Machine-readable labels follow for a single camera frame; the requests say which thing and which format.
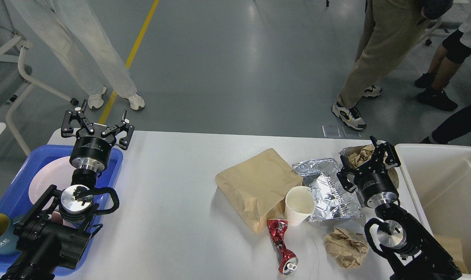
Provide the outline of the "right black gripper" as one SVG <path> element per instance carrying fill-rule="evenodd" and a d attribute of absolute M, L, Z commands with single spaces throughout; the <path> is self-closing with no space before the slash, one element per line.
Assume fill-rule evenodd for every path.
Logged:
<path fill-rule="evenodd" d="M 343 167 L 337 177 L 344 190 L 357 195 L 361 206 L 376 208 L 399 199 L 399 193 L 387 170 L 400 167 L 401 161 L 392 144 L 378 142 L 373 135 L 370 140 L 374 145 L 374 152 L 364 163 L 364 171 L 360 166 L 353 167 L 347 157 L 340 156 Z"/>

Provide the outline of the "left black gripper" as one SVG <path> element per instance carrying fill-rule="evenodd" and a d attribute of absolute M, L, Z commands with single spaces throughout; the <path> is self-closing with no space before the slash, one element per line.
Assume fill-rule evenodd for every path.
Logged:
<path fill-rule="evenodd" d="M 123 111 L 121 121 L 107 126 L 97 138 L 93 124 L 84 115 L 87 100 L 74 110 L 67 110 L 61 126 L 61 137 L 76 138 L 69 162 L 76 169 L 104 171 L 108 164 L 113 146 L 126 151 L 130 145 L 135 127 L 126 118 L 127 110 Z"/>

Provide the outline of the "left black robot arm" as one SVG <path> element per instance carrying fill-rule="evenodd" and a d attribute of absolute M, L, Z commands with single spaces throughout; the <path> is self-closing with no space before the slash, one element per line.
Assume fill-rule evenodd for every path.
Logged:
<path fill-rule="evenodd" d="M 14 229 L 21 253 L 2 275 L 3 280 L 52 280 L 58 266 L 75 269 L 88 243 L 102 228 L 95 216 L 115 212 L 120 201 L 112 187 L 97 188 L 97 179 L 109 165 L 113 147 L 127 150 L 134 126 L 126 118 L 113 126 L 91 123 L 84 115 L 87 101 L 68 110 L 61 136 L 75 137 L 69 157 L 74 167 L 68 187 L 50 185 Z"/>

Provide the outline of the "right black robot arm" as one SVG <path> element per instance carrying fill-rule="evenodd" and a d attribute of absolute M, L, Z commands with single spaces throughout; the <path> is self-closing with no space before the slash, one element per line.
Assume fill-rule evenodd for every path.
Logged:
<path fill-rule="evenodd" d="M 374 145 L 371 158 L 355 167 L 341 156 L 343 167 L 337 177 L 344 190 L 358 191 L 365 206 L 374 209 L 376 218 L 365 224 L 365 237 L 392 270 L 391 280 L 456 280 L 462 272 L 453 258 L 408 211 L 399 206 L 399 193 L 388 175 L 388 169 L 401 162 L 388 142 Z"/>

